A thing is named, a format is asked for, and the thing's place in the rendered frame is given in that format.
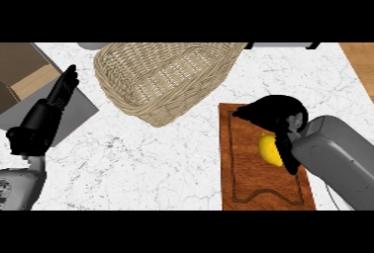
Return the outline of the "tan wicker basket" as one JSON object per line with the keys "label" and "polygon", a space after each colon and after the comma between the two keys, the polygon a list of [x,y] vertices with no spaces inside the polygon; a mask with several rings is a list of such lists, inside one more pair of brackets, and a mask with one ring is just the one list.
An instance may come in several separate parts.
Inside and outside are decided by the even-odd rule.
{"label": "tan wicker basket", "polygon": [[226,79],[243,42],[114,42],[93,57],[95,75],[121,112],[153,127],[182,116]]}

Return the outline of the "brown wooden cabinet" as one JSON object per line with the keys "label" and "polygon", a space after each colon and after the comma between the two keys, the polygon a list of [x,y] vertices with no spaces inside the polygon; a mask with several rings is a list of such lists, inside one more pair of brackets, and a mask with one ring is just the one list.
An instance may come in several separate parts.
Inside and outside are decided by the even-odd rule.
{"label": "brown wooden cabinet", "polygon": [[31,42],[0,42],[0,114],[61,75],[62,71]]}

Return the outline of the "flat grey cabinet door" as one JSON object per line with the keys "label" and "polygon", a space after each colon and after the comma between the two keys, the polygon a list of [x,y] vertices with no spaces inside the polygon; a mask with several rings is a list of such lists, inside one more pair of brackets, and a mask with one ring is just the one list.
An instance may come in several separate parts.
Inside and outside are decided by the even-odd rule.
{"label": "flat grey cabinet door", "polygon": [[[2,115],[0,128],[8,130],[21,124],[31,107],[42,98],[46,98],[53,85],[46,85],[25,100],[22,100]],[[53,147],[59,145],[74,130],[98,113],[98,108],[79,89],[74,89],[68,105],[62,113],[62,122],[55,137]]]}

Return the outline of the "pale wooden board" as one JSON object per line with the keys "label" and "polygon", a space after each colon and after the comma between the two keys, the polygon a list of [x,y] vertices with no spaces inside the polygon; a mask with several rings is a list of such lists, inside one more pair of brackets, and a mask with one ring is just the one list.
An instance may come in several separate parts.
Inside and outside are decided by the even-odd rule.
{"label": "pale wooden board", "polygon": [[374,102],[374,42],[342,42],[339,45]]}

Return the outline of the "pale grey appliance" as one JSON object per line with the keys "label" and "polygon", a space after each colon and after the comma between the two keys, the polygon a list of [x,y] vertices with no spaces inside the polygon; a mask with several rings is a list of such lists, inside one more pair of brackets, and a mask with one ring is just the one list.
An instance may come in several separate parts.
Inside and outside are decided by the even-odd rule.
{"label": "pale grey appliance", "polygon": [[107,45],[110,45],[111,42],[79,42],[77,45],[89,50],[99,50],[102,49]]}

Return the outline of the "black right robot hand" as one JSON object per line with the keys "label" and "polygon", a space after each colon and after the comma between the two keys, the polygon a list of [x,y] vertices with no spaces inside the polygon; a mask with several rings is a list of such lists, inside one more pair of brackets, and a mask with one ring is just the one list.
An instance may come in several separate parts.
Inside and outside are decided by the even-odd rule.
{"label": "black right robot hand", "polygon": [[293,155],[293,141],[302,137],[309,112],[302,101],[287,95],[269,95],[241,106],[232,116],[275,134],[275,145],[291,175],[299,173],[300,161]]}

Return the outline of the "brown wooden cutting board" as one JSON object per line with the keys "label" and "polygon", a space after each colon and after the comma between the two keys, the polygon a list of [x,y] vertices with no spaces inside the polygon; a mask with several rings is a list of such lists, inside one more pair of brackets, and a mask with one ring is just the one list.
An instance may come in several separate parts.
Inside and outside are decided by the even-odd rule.
{"label": "brown wooden cutting board", "polygon": [[219,104],[222,208],[253,211],[314,211],[308,171],[291,175],[286,167],[269,164],[257,142],[269,131],[232,113],[241,104]]}

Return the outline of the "grey appliance with black legs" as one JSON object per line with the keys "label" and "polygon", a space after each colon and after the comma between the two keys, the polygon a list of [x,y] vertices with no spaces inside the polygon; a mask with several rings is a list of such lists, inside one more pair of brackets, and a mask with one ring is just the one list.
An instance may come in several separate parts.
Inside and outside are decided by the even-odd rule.
{"label": "grey appliance with black legs", "polygon": [[305,49],[317,49],[321,42],[250,42],[244,49],[255,47],[303,47]]}

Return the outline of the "yellow lemon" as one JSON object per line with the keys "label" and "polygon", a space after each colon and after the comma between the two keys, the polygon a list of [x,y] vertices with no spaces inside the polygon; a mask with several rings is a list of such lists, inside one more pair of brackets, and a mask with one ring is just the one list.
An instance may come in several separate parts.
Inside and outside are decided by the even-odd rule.
{"label": "yellow lemon", "polygon": [[271,134],[262,134],[257,141],[259,153],[263,160],[278,166],[284,166],[284,161],[275,144],[275,137]]}

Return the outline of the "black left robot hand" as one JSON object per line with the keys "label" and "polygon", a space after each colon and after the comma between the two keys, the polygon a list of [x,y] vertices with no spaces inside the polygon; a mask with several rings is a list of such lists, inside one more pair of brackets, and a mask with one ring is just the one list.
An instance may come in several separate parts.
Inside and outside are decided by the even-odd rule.
{"label": "black left robot hand", "polygon": [[33,106],[19,126],[9,128],[6,137],[11,154],[45,156],[53,144],[74,89],[79,85],[76,65],[73,64],[53,86],[49,96]]}

